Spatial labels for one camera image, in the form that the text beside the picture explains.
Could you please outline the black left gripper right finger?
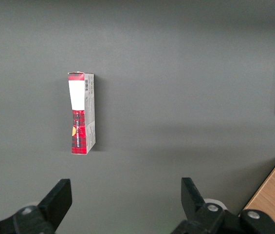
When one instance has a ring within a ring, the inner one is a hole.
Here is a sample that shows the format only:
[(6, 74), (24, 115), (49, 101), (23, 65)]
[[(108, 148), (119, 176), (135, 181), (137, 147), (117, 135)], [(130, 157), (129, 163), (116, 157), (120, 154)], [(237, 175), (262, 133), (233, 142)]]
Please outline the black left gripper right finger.
[(181, 203), (186, 216), (173, 234), (238, 234), (238, 217), (214, 202), (205, 202), (193, 180), (181, 179)]

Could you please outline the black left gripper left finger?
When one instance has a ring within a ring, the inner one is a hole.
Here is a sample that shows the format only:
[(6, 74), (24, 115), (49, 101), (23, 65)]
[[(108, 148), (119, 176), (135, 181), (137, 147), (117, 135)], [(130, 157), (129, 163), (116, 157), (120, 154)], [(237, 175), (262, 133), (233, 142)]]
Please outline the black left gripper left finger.
[(61, 179), (34, 206), (26, 206), (13, 215), (18, 234), (54, 234), (72, 205), (70, 179)]

